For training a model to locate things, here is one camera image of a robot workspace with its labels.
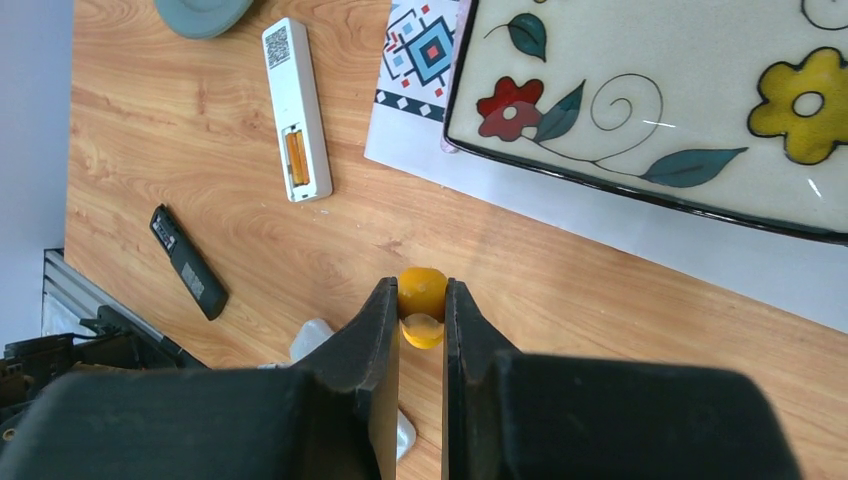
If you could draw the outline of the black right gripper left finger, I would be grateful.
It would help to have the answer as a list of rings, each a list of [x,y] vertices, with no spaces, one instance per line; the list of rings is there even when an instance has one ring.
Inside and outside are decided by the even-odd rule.
[[[5,479],[391,479],[397,282],[282,369],[69,373],[26,410]]]

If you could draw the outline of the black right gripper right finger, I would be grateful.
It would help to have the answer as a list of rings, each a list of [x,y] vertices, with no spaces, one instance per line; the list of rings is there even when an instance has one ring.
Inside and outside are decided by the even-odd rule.
[[[525,353],[446,290],[447,479],[797,479],[777,416],[724,369]]]

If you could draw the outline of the yellow handled screwdriver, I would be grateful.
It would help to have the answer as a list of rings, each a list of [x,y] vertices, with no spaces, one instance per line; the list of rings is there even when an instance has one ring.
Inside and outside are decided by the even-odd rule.
[[[438,346],[444,337],[447,277],[434,268],[410,267],[397,280],[404,338],[419,349]]]

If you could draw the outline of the short white remote control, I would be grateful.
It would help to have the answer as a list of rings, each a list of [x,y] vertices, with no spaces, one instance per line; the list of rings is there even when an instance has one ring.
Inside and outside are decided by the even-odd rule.
[[[292,366],[307,355],[316,350],[324,342],[335,334],[329,324],[321,319],[308,320],[301,327],[289,347],[287,362],[273,362],[259,365],[259,369],[283,369]],[[408,417],[401,411],[397,411],[396,431],[396,461],[399,462],[406,456],[417,440],[417,431]]]

